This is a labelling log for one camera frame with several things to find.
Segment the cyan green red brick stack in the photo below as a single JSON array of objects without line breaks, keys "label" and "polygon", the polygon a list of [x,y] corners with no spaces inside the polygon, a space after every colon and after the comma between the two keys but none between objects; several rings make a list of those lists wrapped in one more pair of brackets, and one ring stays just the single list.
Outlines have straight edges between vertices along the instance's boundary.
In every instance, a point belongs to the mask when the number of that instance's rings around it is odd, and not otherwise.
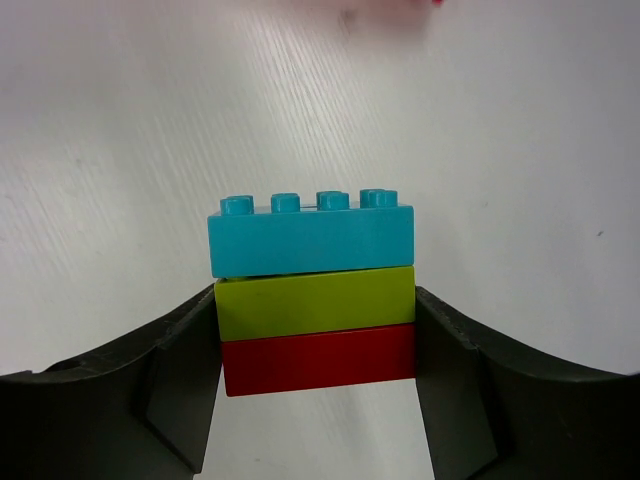
[{"label": "cyan green red brick stack", "polygon": [[223,198],[208,235],[227,394],[412,378],[414,226],[389,189]]}]

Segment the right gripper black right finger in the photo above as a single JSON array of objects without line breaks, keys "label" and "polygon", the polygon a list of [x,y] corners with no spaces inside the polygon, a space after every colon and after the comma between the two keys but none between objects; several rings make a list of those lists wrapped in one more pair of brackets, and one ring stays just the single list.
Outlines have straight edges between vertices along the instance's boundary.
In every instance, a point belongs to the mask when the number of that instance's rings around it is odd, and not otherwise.
[{"label": "right gripper black right finger", "polygon": [[422,287],[415,328],[435,478],[638,478],[638,375],[541,352]]}]

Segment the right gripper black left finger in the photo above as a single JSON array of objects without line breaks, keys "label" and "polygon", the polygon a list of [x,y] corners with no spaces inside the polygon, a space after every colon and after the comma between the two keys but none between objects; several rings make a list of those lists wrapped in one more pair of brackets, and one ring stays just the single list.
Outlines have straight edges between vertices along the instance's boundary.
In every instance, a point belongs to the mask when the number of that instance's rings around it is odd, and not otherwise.
[{"label": "right gripper black left finger", "polygon": [[192,479],[221,372],[212,288],[41,372],[1,378],[4,479]]}]

